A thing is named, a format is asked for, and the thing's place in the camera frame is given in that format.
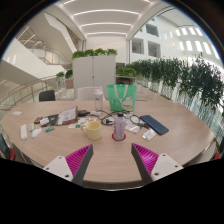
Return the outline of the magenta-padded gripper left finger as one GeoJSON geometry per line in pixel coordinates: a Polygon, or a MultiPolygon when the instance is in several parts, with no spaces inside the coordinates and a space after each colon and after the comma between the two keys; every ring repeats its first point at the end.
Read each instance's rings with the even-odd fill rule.
{"type": "Polygon", "coordinates": [[[89,144],[66,157],[57,156],[44,167],[44,170],[81,186],[92,156],[93,145],[89,144]]]}

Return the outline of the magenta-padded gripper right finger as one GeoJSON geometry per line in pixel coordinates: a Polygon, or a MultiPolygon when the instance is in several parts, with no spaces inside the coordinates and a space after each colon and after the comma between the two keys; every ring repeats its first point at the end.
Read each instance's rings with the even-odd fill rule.
{"type": "Polygon", "coordinates": [[[182,169],[182,166],[168,154],[157,154],[136,143],[132,144],[131,153],[144,185],[182,169]]]}

